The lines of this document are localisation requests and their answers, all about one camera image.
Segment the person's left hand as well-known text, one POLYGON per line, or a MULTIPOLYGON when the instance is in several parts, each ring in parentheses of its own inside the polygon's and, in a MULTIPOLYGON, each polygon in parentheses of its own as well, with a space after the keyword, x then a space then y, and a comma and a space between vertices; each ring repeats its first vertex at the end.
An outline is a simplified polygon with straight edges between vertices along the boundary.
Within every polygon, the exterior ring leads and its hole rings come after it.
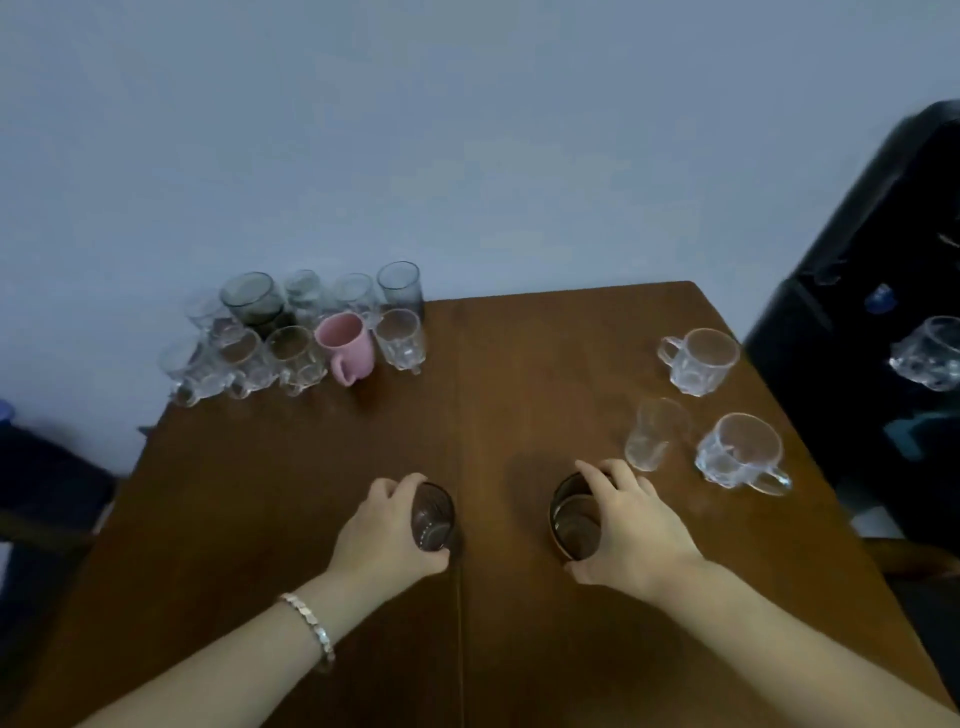
POLYGON ((418 472, 399 481, 372 481, 341 529, 325 572, 345 601, 372 611, 421 580, 409 578, 409 561, 418 548, 411 528, 412 504, 425 481, 418 472))

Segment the clear faceted glass mug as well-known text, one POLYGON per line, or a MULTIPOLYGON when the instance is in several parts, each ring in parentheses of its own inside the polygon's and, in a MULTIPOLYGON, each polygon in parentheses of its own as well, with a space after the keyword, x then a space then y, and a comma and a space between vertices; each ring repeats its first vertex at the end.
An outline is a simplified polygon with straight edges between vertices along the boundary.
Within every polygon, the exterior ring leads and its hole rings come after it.
POLYGON ((960 318, 925 319, 891 346, 888 364, 903 379, 931 391, 953 391, 960 386, 960 318))
POLYGON ((703 397, 724 382, 738 363, 741 348, 733 336, 700 327, 683 337, 662 337, 656 353, 669 368, 669 381, 680 393, 703 397))
POLYGON ((784 443, 761 418, 734 412, 721 417, 697 445, 694 465, 704 480, 726 490, 751 488, 784 496, 793 482, 781 469, 784 443))

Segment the person's left forearm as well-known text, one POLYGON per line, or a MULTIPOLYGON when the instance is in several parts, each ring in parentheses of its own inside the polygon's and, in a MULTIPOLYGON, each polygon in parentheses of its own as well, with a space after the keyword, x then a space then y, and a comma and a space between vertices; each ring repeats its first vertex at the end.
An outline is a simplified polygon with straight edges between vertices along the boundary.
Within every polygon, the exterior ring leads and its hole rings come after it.
POLYGON ((76 728, 259 728, 331 646, 385 601, 368 580, 327 572, 96 711, 76 728))

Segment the cluster of clear glasses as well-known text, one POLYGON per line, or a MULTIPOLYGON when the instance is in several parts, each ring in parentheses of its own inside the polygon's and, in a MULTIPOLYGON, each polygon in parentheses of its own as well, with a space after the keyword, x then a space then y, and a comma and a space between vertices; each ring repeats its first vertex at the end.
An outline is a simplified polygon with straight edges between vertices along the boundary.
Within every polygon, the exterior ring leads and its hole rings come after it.
POLYGON ((222 285, 189 301, 185 316, 196 331, 164 347, 158 357, 158 368, 171 383, 171 404, 194 407, 222 394, 243 400, 273 386, 296 397, 327 377, 339 384, 314 332, 321 321, 344 311, 364 319, 375 364, 380 352, 393 369, 421 373, 426 362, 425 301, 422 273, 414 262, 392 261, 376 276, 345 274, 331 290, 313 270, 294 271, 282 284, 274 281, 295 323, 266 340, 222 304, 222 285))

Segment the black water dispenser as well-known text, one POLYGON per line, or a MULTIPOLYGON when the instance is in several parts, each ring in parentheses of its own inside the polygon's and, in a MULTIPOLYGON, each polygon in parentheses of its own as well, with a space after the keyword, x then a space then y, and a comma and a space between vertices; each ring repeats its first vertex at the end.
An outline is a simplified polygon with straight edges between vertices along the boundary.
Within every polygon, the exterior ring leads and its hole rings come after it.
POLYGON ((746 339, 829 485, 960 556, 960 386, 934 392, 888 364, 933 316, 960 318, 960 99, 894 127, 746 339), (880 284, 897 306, 874 316, 880 284))

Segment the pink plastic mug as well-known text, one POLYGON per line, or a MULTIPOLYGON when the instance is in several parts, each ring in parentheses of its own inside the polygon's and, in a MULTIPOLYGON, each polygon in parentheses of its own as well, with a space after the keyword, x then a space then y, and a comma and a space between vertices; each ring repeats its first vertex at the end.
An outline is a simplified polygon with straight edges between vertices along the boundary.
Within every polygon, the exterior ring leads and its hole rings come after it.
POLYGON ((374 341, 359 314, 343 311, 326 317, 314 338, 328 356, 333 379, 343 387, 366 379, 375 369, 374 341))

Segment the small clear glass tumbler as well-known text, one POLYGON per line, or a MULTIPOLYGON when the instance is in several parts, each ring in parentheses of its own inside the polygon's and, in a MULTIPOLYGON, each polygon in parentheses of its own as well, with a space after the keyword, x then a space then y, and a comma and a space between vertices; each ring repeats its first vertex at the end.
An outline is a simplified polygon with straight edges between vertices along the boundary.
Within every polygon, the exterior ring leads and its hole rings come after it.
POLYGON ((690 443, 690 413, 670 397, 648 397, 636 409, 627 436, 624 455, 627 463, 642 472, 654 472, 667 453, 690 443))

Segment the person's right hand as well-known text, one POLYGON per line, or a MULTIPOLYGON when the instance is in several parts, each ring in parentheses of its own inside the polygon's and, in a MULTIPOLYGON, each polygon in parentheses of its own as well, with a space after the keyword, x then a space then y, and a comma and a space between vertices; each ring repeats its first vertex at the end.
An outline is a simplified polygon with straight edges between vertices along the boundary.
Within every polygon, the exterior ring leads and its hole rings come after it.
POLYGON ((577 460, 602 517, 602 535, 588 557, 606 560, 609 586, 626 596, 668 611, 678 587, 705 558, 681 518, 653 484, 621 459, 598 466, 577 460))

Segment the dark chair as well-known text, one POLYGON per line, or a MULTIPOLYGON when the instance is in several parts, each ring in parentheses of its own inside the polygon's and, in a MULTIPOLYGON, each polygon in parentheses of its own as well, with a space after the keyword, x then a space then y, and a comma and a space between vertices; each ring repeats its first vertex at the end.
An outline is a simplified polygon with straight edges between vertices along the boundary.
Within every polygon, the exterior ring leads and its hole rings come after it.
POLYGON ((0 679, 41 643, 115 490, 107 470, 0 421, 0 679))

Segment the wide brown glass tumbler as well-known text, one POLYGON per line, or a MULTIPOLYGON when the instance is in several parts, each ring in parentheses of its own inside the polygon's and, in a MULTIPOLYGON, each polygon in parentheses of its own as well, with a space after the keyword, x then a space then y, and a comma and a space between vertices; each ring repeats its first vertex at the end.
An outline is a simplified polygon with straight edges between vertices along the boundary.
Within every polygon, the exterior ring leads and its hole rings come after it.
POLYGON ((548 518, 551 536, 566 560, 580 562, 597 551, 602 516, 581 472, 572 472, 558 484, 550 499, 548 518))

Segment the smoked grey glass tumbler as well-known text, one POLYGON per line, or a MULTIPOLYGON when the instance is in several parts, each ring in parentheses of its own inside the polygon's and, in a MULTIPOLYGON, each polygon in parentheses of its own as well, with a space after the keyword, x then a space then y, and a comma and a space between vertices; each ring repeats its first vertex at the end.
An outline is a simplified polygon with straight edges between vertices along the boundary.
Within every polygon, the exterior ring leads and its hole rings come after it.
POLYGON ((221 303, 245 327, 266 340, 273 332, 294 325, 282 291, 264 272, 235 275, 220 288, 221 303))

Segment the person's right forearm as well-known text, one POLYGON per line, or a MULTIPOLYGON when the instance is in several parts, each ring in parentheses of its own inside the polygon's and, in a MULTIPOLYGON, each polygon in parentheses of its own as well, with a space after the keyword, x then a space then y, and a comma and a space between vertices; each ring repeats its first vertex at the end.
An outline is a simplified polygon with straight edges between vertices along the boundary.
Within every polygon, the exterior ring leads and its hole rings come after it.
POLYGON ((650 601, 798 728, 960 728, 960 713, 801 622, 724 566, 671 564, 650 601))

